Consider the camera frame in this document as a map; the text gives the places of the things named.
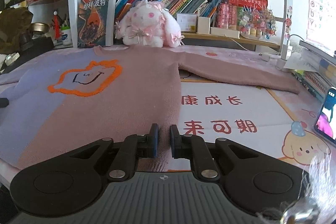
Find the white container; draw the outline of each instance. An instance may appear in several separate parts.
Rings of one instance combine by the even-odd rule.
[[[224,28],[211,27],[210,34],[218,35],[221,37],[239,38],[240,32]]]
[[[197,33],[210,34],[210,17],[198,17]]]
[[[72,44],[72,38],[71,38],[71,29],[65,29],[61,30],[62,33],[62,40],[63,40],[63,45],[71,45]]]

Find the harry potter book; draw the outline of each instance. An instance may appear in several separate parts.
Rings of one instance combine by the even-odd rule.
[[[78,48],[113,44],[115,3],[116,0],[81,0],[77,23]]]

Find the red tassel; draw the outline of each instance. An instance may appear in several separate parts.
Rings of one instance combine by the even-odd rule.
[[[54,23],[55,23],[55,39],[59,40],[61,38],[61,31],[58,24],[57,12],[54,12]]]

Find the metal bowl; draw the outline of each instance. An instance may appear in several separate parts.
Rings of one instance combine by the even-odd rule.
[[[30,24],[30,31],[35,35],[42,35],[49,32],[49,25],[46,23],[35,22]]]

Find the white cable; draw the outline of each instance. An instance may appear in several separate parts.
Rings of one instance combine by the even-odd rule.
[[[242,45],[240,45],[237,41],[235,41],[235,40],[232,39],[231,37],[227,37],[227,38],[229,38],[229,39],[231,39],[233,42],[237,43],[237,44],[238,44],[240,47],[242,47],[244,50],[249,51],[249,52],[254,52],[254,51],[250,51],[250,50],[248,50],[247,48],[243,47]]]

